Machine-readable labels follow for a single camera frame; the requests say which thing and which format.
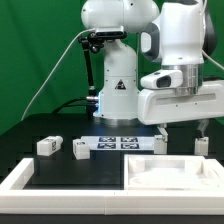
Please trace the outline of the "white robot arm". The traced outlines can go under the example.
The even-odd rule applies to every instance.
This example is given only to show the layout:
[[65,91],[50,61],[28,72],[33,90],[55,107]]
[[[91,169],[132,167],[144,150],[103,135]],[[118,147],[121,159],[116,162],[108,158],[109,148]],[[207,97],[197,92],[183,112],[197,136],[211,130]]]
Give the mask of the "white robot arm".
[[104,50],[96,121],[144,125],[224,116],[224,81],[203,79],[215,48],[206,0],[87,0],[90,49]]

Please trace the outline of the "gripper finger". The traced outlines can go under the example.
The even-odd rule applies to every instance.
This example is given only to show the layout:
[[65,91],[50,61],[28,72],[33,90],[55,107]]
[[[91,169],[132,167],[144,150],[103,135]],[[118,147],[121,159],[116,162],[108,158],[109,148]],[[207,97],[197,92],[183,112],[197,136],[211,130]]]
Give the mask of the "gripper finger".
[[208,119],[202,119],[198,121],[198,127],[196,129],[196,137],[203,138],[205,136],[205,131],[209,125]]
[[162,135],[163,141],[168,141],[168,133],[166,131],[166,124],[159,124],[157,125],[157,129],[159,130],[160,134]]

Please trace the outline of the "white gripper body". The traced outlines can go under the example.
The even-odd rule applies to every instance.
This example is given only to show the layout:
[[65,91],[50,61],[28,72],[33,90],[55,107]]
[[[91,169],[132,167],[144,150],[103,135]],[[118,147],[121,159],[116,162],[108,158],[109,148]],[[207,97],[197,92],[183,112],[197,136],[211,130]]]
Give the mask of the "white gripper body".
[[224,80],[207,81],[191,96],[176,96],[173,89],[143,89],[138,119],[144,125],[200,120],[224,116]]

